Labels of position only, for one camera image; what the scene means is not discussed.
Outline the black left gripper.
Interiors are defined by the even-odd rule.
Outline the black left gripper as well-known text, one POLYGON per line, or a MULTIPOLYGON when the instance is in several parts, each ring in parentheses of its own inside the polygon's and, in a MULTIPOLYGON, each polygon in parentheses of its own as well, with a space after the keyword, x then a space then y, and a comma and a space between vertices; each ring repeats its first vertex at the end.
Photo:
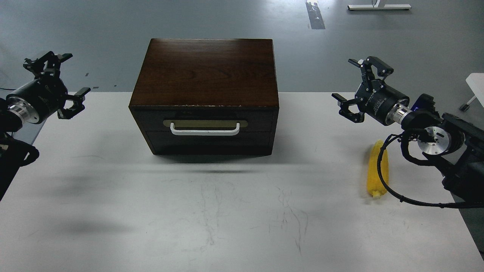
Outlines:
POLYGON ((59 79, 61 64, 71 57, 72 53, 55 54, 49 51, 36 60, 25 58, 23 67, 34 75, 35 80, 7 95, 7 110, 17 115, 23 124, 40 124, 56 111, 59 119, 71 119, 85 110, 83 102, 91 88, 83 87, 70 95, 59 79), (45 76, 54 79, 42 79, 45 76), (68 100, 73 104, 64 108, 68 100))

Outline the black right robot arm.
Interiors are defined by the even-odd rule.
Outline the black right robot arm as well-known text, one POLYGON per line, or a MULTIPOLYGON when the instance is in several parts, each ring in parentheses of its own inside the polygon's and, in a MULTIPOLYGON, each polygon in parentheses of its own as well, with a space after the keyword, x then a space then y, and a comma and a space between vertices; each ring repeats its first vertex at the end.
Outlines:
POLYGON ((405 94, 385 83, 394 69, 378 57, 348 62, 361 70, 362 82, 353 99, 333 93, 340 107, 339 114, 354 123, 361 123, 365 114, 384 126, 398 123, 403 132, 391 134, 384 141, 377 157, 377 174, 382 186, 391 195, 416 206, 477 209, 483 207, 483 131, 463 119, 443 113, 434 107, 433 97, 422 94, 412 107, 405 94), (387 146, 399 140, 406 160, 419 166, 433 166, 443 175, 443 187, 462 199, 456 203, 428 203, 407 198, 392 190, 384 181, 381 161, 387 146))

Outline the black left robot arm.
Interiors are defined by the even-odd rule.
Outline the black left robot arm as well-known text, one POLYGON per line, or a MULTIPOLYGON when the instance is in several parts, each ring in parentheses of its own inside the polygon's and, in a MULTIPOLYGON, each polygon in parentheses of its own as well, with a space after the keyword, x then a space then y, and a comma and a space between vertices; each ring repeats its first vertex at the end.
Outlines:
POLYGON ((60 78, 60 67, 71 53, 55 54, 50 51, 36 60, 26 58, 23 67, 34 75, 33 81, 16 88, 1 99, 0 111, 0 193, 3 197, 18 170, 36 161, 40 153, 36 147, 15 139, 26 122, 41 124, 52 114, 59 119, 71 119, 85 110, 89 87, 71 95, 60 78))

